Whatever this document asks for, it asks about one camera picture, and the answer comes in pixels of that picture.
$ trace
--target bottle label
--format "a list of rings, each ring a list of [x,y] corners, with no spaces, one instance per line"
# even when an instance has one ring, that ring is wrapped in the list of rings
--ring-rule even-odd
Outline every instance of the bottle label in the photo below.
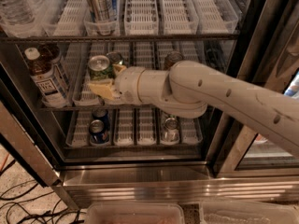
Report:
[[[66,93],[59,81],[59,75],[56,69],[51,69],[45,76],[32,76],[33,81],[36,83],[37,87],[42,92],[43,96],[46,98],[52,106],[67,103]]]

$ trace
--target aluminum can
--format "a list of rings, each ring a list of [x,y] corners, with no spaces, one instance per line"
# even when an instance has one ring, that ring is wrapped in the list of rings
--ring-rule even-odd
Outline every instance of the aluminum can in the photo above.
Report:
[[[107,56],[93,56],[88,62],[91,80],[114,78],[113,67]]]
[[[176,142],[179,140],[178,120],[176,118],[167,118],[164,123],[163,140],[167,142]]]
[[[284,95],[293,97],[297,92],[299,92],[299,72],[296,74],[295,78],[292,80],[288,89],[285,90]]]
[[[93,143],[104,144],[109,140],[109,133],[104,122],[99,119],[93,120],[90,124],[90,135]]]
[[[105,124],[105,127],[110,130],[110,121],[108,111],[106,109],[95,109],[93,111],[93,119],[101,120]]]
[[[184,56],[178,51],[172,51],[164,59],[164,70],[169,70],[175,63],[183,61]]]
[[[114,21],[116,12],[113,10],[112,0],[87,0],[95,21]]]
[[[110,64],[124,64],[122,55],[119,52],[112,51],[110,53],[107,53],[106,56],[109,58]]]

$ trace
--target white tray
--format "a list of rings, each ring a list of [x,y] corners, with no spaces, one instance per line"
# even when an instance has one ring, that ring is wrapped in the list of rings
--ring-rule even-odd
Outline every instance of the white tray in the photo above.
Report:
[[[238,17],[228,0],[192,0],[199,17],[199,33],[231,34]]]
[[[160,0],[165,35],[196,34],[198,16],[192,0]]]
[[[48,36],[84,35],[86,0],[52,0],[42,25]]]
[[[124,30],[127,35],[157,35],[159,18],[156,0],[126,0]]]

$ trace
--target white container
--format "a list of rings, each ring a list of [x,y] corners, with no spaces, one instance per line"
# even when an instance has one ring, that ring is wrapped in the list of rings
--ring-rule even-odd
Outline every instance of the white container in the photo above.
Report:
[[[156,0],[126,0],[124,30],[127,35],[157,35],[159,18]]]
[[[93,35],[120,35],[121,34],[121,15],[124,0],[117,0],[117,20],[110,22],[93,22],[91,13],[86,12],[84,25],[89,36]]]
[[[196,34],[198,16],[192,0],[160,0],[165,35]]]
[[[48,36],[84,35],[86,0],[52,0],[42,21]]]
[[[94,203],[87,211],[85,224],[184,224],[180,206],[164,203]]]
[[[200,223],[205,224],[298,224],[297,212],[289,207],[240,201],[203,201],[199,203]]]
[[[200,34],[231,34],[238,17],[228,0],[192,0],[199,17]]]

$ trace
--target soda can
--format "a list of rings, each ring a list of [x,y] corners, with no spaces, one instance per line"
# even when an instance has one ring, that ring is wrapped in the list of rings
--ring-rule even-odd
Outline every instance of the soda can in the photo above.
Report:
[[[107,56],[93,56],[88,62],[91,80],[114,78],[113,67]]]
[[[105,127],[110,130],[110,121],[108,111],[106,109],[95,109],[93,111],[93,119],[101,120],[105,124]]]
[[[162,139],[167,142],[179,141],[178,120],[176,118],[166,119]]]
[[[91,122],[89,132],[93,144],[104,144],[109,140],[109,133],[104,122],[96,119]]]
[[[183,61],[184,56],[178,51],[172,51],[164,59],[164,70],[169,70],[175,63]]]
[[[112,51],[107,53],[106,56],[109,58],[111,64],[124,64],[122,55],[119,52]]]

